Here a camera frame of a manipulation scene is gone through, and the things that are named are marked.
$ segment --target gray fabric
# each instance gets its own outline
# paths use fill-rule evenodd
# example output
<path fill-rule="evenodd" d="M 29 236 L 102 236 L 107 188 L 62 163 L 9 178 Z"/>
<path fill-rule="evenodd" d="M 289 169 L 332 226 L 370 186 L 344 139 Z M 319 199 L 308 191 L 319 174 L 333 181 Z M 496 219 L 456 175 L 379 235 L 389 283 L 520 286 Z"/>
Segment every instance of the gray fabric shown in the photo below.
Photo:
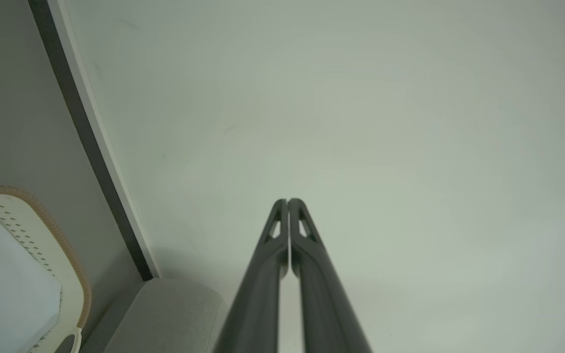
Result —
<path fill-rule="evenodd" d="M 152 279 L 126 297 L 129 308 L 119 297 L 81 353 L 210 353 L 226 318 L 221 297 L 197 283 Z"/>
<path fill-rule="evenodd" d="M 84 346 L 80 349 L 80 353 L 101 353 L 104 351 L 137 294 L 148 283 L 150 282 L 137 283 L 119 294 L 119 297 L 112 302 L 95 330 L 88 336 Z"/>

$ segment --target black edge strip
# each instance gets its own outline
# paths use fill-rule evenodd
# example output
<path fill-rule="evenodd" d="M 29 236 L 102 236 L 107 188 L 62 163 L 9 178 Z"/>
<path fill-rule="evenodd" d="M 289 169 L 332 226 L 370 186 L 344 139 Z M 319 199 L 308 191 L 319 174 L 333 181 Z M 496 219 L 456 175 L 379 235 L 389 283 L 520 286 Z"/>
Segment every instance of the black edge strip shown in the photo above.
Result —
<path fill-rule="evenodd" d="M 145 261 L 141 246 L 139 246 L 134 231 L 132 231 L 132 225 L 130 225 L 123 204 L 121 204 L 119 200 L 119 195 L 117 194 L 114 183 L 112 183 L 110 173 L 108 172 L 106 163 L 97 145 L 95 135 L 88 122 L 88 117 L 82 105 L 78 89 L 76 88 L 74 77 L 69 69 L 69 63 L 67 63 L 65 51 L 60 43 L 60 38 L 58 38 L 56 24 L 54 24 L 53 17 L 51 17 L 49 4 L 47 0 L 27 0 L 27 2 L 29 2 L 29 7 L 34 15 L 34 21 L 41 34 L 45 50 L 47 50 L 51 68 L 54 74 L 56 74 L 56 80 L 58 80 L 58 85 L 60 85 L 62 96 L 65 98 L 67 108 L 69 108 L 71 118 L 74 120 L 74 125 L 76 125 L 76 130 L 78 131 L 90 165 L 102 188 L 103 196 L 106 198 L 106 201 L 108 201 L 108 206 L 110 206 L 112 215 L 115 217 L 115 221 L 117 221 L 117 225 L 119 226 L 119 231 L 121 231 L 121 236 L 126 242 L 126 246 L 128 247 L 128 251 L 130 251 L 136 268 L 139 270 L 139 273 L 141 273 L 141 278 L 144 281 L 148 281 L 153 277 L 150 267 Z"/>

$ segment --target gray cushion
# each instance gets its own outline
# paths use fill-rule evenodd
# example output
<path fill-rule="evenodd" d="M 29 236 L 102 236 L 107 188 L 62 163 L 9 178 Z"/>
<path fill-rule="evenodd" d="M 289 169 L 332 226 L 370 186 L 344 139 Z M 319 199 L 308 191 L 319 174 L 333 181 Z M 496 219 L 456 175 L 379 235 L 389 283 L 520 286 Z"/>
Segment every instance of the gray cushion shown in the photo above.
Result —
<path fill-rule="evenodd" d="M 110 306 L 81 353 L 209 353 L 227 307 L 215 291 L 177 279 L 152 279 Z"/>

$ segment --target dark strip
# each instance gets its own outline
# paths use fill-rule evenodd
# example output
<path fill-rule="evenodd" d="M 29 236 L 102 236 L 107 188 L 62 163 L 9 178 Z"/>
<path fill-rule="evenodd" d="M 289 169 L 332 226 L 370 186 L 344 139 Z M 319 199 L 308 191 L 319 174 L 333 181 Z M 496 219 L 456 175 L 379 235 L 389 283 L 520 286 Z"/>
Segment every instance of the dark strip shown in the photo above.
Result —
<path fill-rule="evenodd" d="M 49 61 L 51 62 L 51 68 L 54 74 L 56 74 L 56 80 L 58 80 L 58 85 L 60 85 L 62 96 L 65 98 L 69 113 L 74 120 L 74 125 L 76 125 L 76 130 L 78 131 L 90 165 L 93 167 L 97 181 L 99 181 L 99 185 L 102 188 L 103 196 L 106 198 L 106 201 L 108 201 L 108 206 L 110 206 L 112 215 L 115 217 L 115 221 L 117 221 L 117 225 L 121 231 L 121 236 L 126 242 L 126 246 L 130 251 L 136 268 L 139 270 L 139 273 L 141 273 L 141 278 L 144 281 L 148 281 L 152 279 L 150 267 L 145 261 L 141 246 L 139 246 L 139 242 L 134 236 L 132 225 L 130 225 L 123 204 L 121 204 L 119 200 L 119 195 L 117 194 L 114 183 L 112 183 L 108 168 L 106 168 L 106 163 L 103 160 L 95 135 L 88 122 L 88 117 L 82 105 L 80 95 L 78 94 L 74 77 L 69 69 L 69 63 L 67 63 L 65 51 L 60 43 L 60 38 L 58 38 L 56 25 L 53 22 L 53 17 L 51 17 L 49 4 L 47 0 L 27 0 L 27 2 L 29 2 L 29 7 L 32 9 L 36 26 L 41 34 L 43 45 L 45 45 L 47 56 L 49 56 Z"/>

